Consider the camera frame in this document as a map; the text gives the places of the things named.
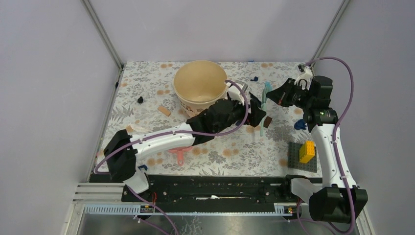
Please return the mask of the green hand brush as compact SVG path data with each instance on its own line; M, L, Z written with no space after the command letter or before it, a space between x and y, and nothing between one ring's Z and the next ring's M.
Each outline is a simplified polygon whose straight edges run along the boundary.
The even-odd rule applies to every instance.
M262 105L261 105L261 109L263 110L263 111L266 111L266 109L267 109L267 105L266 105L266 102L267 102L267 93L265 93L264 92L264 89L263 89L263 91L262 91L262 97L261 97L261 103L262 103ZM265 117L263 118L263 120L261 121L261 123L260 123L260 136L262 137L263 135L264 135L264 127L263 127L263 122L264 122L264 119L265 119Z

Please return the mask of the pink plastic dustpan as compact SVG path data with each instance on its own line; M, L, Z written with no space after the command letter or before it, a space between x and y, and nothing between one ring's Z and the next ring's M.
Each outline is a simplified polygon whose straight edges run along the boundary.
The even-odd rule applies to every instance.
M178 147L178 148L169 149L168 152L172 153L172 154L176 154L178 166L183 166L183 164L184 164L184 153L187 152L187 151L190 151L191 149L192 149L192 146Z

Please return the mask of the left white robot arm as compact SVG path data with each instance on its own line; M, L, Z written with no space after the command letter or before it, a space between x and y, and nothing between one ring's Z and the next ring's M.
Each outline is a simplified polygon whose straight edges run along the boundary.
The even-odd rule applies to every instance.
M130 135L125 129L117 131L103 150L102 163L107 164L111 182L126 184L138 200L146 201L152 189L146 173L136 167L137 157L208 142L235 132L224 130L236 123L237 128L257 127L265 116L261 102L254 95L249 103L219 99L185 123L166 130L142 135Z

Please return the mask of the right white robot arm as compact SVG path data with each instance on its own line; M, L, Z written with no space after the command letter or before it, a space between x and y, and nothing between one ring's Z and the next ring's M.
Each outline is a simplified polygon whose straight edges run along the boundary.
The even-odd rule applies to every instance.
M331 223L354 222L368 201L366 190L360 189L347 167L343 153L339 118L330 108L333 81L325 76L312 78L308 89L302 89L289 78L266 97L277 105L295 105L303 111L303 119L315 143L323 176L322 186L307 177L287 175L281 197L288 202L304 201L314 221Z

